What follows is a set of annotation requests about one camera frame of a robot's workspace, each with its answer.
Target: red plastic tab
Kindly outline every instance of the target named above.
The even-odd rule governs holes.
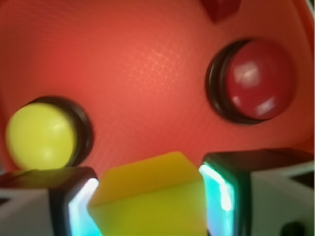
[[[211,19],[216,22],[236,13],[241,0],[202,0]]]

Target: glowing edge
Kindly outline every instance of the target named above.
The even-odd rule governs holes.
[[[199,168],[199,172],[201,174],[208,175],[220,185],[221,208],[225,211],[233,210],[232,200],[228,192],[229,186],[228,183],[225,182],[223,177],[218,172],[214,171],[207,165],[201,165]]]
[[[100,236],[101,232],[91,218],[87,205],[98,187],[96,178],[89,179],[68,205],[72,236]]]

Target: cube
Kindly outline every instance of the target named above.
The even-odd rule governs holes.
[[[207,234],[202,176],[179,152],[108,170],[89,213],[105,236]]]

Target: toy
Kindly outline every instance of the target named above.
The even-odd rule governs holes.
[[[242,0],[216,22],[198,0],[3,1],[3,166],[18,169],[4,140],[9,119],[43,96],[65,98],[85,111],[94,142],[80,163],[99,176],[172,151],[199,166],[208,152],[301,147],[313,136],[313,36],[304,1]],[[205,77],[222,48],[246,38],[283,48],[297,85],[280,115],[242,126],[213,110]]]
[[[105,172],[89,212],[102,235],[207,234],[202,176],[178,152]]]
[[[100,236],[87,211],[98,186],[87,167],[0,176],[0,235]]]
[[[293,149],[209,153],[199,171],[211,235],[314,235],[314,155]]]

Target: yellow ball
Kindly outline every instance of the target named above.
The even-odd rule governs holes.
[[[63,110],[46,103],[31,103],[9,120],[6,144],[21,169],[55,169],[64,167],[73,156],[77,134]]]

